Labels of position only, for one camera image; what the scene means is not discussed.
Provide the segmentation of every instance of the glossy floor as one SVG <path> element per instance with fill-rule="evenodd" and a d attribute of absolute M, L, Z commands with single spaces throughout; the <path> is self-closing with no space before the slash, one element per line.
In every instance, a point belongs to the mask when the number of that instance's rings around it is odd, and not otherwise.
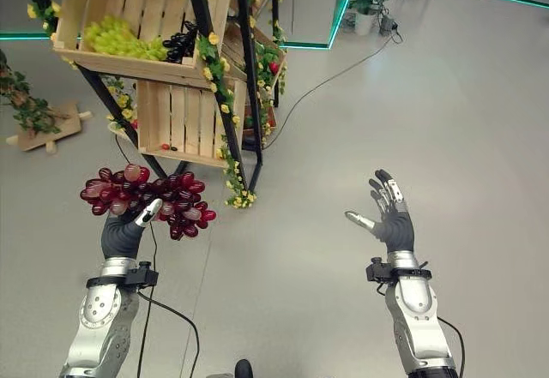
<path fill-rule="evenodd" d="M 349 208 L 376 215 L 365 181 L 380 166 L 408 198 L 439 314 L 467 341 L 467 376 L 545 368 L 547 10 L 498 0 L 394 0 L 391 9 L 406 42 L 300 104 L 265 153 L 253 209 L 224 207 L 220 171 L 193 165 L 219 219 L 181 243 L 155 226 L 156 297 L 199 326 L 196 377 L 231 371 L 241 357 L 259 378 L 403 376 L 389 313 L 365 279 L 383 245 L 343 217 Z M 279 120 L 303 92 L 382 43 L 341 33 L 330 52 L 291 51 Z M 48 43 L 2 48 L 37 96 L 77 98 L 95 114 L 54 156 L 2 144 L 0 376 L 56 376 L 85 281 L 101 263 L 102 219 L 77 194 L 101 166 L 124 160 L 104 108 Z M 10 135 L 11 110 L 2 112 Z M 140 258 L 151 252 L 146 231 Z M 136 376 L 144 309 L 122 377 Z M 186 377 L 194 352 L 189 328 L 153 309 L 142 376 Z"/>

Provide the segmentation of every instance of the yellow flower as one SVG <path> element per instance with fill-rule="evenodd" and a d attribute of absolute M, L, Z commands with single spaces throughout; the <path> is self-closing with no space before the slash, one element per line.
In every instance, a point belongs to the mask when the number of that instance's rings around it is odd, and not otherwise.
<path fill-rule="evenodd" d="M 124 115 L 124 118 L 131 119 L 131 117 L 134 115 L 134 112 L 130 109 L 125 109 L 122 111 L 122 115 Z"/>
<path fill-rule="evenodd" d="M 54 2 L 54 1 L 51 1 L 51 9 L 53 9 L 53 14 L 57 17 L 60 16 L 60 12 L 61 12 L 61 7 L 59 6 L 58 3 Z"/>
<path fill-rule="evenodd" d="M 215 33 L 209 33 L 208 41 L 211 45 L 217 45 L 220 42 L 220 37 L 215 35 Z"/>
<path fill-rule="evenodd" d="M 117 100 L 118 106 L 121 107 L 121 108 L 124 108 L 125 105 L 128 104 L 129 99 L 130 99 L 130 97 L 128 96 L 127 93 L 124 93 L 124 94 L 120 95 L 118 97 L 118 100 Z"/>
<path fill-rule="evenodd" d="M 27 14 L 29 18 L 36 18 L 36 11 L 34 11 L 34 6 L 30 3 L 27 4 Z"/>
<path fill-rule="evenodd" d="M 221 57 L 220 61 L 223 64 L 223 70 L 225 72 L 229 72 L 231 70 L 231 64 L 226 60 L 225 57 Z"/>
<path fill-rule="evenodd" d="M 204 78 L 206 78 L 208 81 L 212 81 L 214 79 L 212 71 L 210 71 L 208 67 L 204 67 L 204 69 L 202 70 L 202 74 L 204 75 Z"/>

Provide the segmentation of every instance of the black glove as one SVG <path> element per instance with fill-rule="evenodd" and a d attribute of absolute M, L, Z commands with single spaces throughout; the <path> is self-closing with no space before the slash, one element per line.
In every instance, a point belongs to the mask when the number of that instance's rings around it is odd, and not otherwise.
<path fill-rule="evenodd" d="M 384 170 L 376 171 L 381 182 L 371 179 L 371 197 L 381 212 L 382 222 L 372 221 L 362 215 L 347 211 L 345 215 L 357 225 L 363 226 L 387 245 L 387 252 L 413 251 L 413 225 L 404 196 L 393 177 Z"/>
<path fill-rule="evenodd" d="M 101 234 L 103 256 L 106 259 L 115 256 L 137 258 L 139 243 L 145 226 L 153 220 L 160 207 L 162 207 L 162 200 L 156 199 L 137 218 L 130 213 L 125 213 L 119 217 L 109 215 Z"/>

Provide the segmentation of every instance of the power cord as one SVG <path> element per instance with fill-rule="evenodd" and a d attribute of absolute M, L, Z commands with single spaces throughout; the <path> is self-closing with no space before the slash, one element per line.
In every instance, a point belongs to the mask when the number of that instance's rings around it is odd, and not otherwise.
<path fill-rule="evenodd" d="M 382 295 L 385 297 L 385 293 L 384 292 L 381 292 L 381 288 L 382 286 L 384 286 L 385 284 L 380 284 L 378 286 L 378 288 L 376 288 L 376 292 L 379 294 L 379 295 Z M 452 325 L 451 323 L 449 323 L 448 321 L 446 321 L 444 318 L 440 317 L 440 316 L 437 316 L 438 320 L 441 321 L 442 323 L 446 324 L 447 326 L 449 326 L 450 328 L 452 328 L 455 333 L 457 333 L 457 336 L 459 337 L 460 339 L 460 347 L 462 348 L 462 365 L 460 366 L 460 374 L 459 374 L 459 378 L 463 378 L 463 371 L 465 370 L 465 341 L 463 340 L 463 335 L 462 333 L 460 332 L 460 330 Z"/>
<path fill-rule="evenodd" d="M 307 91 L 306 93 L 304 93 L 301 98 L 299 98 L 295 104 L 293 104 L 292 106 L 292 109 L 288 112 L 288 115 L 286 116 L 286 119 L 284 120 L 284 123 L 282 123 L 282 126 L 281 128 L 279 129 L 278 131 L 278 134 L 276 134 L 276 136 L 273 138 L 273 140 L 263 149 L 263 150 L 266 150 L 268 149 L 271 145 L 273 145 L 276 140 L 278 140 L 278 137 L 281 136 L 282 134 L 282 131 L 284 130 L 284 127 L 286 127 L 286 124 L 288 122 L 288 120 L 290 119 L 290 116 L 293 114 L 293 111 L 298 107 L 298 104 L 303 101 L 303 99 L 305 99 L 308 95 L 314 93 L 318 88 L 322 87 L 323 85 L 326 85 L 328 82 L 334 80 L 335 78 L 337 78 L 338 76 L 341 76 L 343 74 L 345 74 L 346 72 L 350 71 L 351 69 L 355 68 L 355 67 L 358 67 L 360 64 L 362 64 L 363 62 L 369 60 L 370 58 L 376 56 L 379 52 L 383 51 L 383 49 L 387 46 L 387 44 L 392 40 L 395 44 L 402 44 L 402 42 L 404 42 L 404 38 L 398 33 L 398 31 L 395 32 L 397 34 L 397 36 L 400 38 L 400 41 L 396 41 L 395 38 L 394 38 L 394 34 L 391 34 L 391 36 L 389 38 L 387 38 L 387 40 L 383 43 L 383 45 L 377 50 L 375 51 L 374 53 L 370 54 L 369 56 L 367 57 L 364 57 L 362 58 L 360 61 L 354 63 L 353 65 L 343 69 L 342 71 L 338 72 L 337 74 L 335 75 L 332 75 L 330 76 L 327 80 L 325 81 L 322 81 L 320 84 L 316 85 L 315 87 L 313 87 L 312 89 L 310 89 L 309 91 Z"/>
<path fill-rule="evenodd" d="M 165 305 L 163 303 L 159 303 L 158 301 L 155 301 L 152 298 L 147 297 L 146 295 L 142 294 L 140 291 L 138 291 L 137 294 L 141 298 L 143 298 L 145 301 L 149 301 L 150 303 L 153 303 L 154 305 L 158 305 L 159 307 L 165 309 L 166 311 L 170 311 L 172 314 L 175 314 L 178 317 L 183 318 L 192 327 L 193 331 L 195 332 L 195 338 L 196 338 L 196 354 L 195 354 L 195 359 L 192 363 L 192 368 L 190 369 L 190 375 L 189 375 L 189 378 L 192 378 L 193 374 L 195 373 L 195 366 L 196 366 L 196 362 L 198 361 L 198 356 L 200 355 L 200 340 L 198 338 L 198 328 L 196 328 L 195 323 L 192 320 L 190 320 L 189 318 L 187 318 L 185 315 L 183 315 L 180 312 L 176 311 L 175 309 L 173 309 L 171 307 L 168 307 L 167 305 Z"/>

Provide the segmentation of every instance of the robotic arm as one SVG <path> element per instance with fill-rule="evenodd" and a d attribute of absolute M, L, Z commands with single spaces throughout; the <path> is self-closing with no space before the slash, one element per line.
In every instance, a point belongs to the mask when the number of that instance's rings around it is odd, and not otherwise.
<path fill-rule="evenodd" d="M 139 288 L 156 285 L 150 262 L 136 265 L 141 235 L 162 206 L 154 200 L 135 219 L 109 217 L 101 236 L 105 262 L 100 276 L 87 281 L 80 324 L 60 378 L 114 378 L 130 348 L 131 322 Z"/>
<path fill-rule="evenodd" d="M 382 222 L 354 211 L 345 215 L 387 245 L 387 263 L 372 258 L 369 281 L 388 284 L 387 308 L 394 321 L 395 342 L 408 378 L 457 378 L 455 363 L 437 319 L 437 295 L 429 286 L 431 272 L 413 254 L 413 225 L 396 181 L 384 170 L 370 180 L 372 198 Z"/>

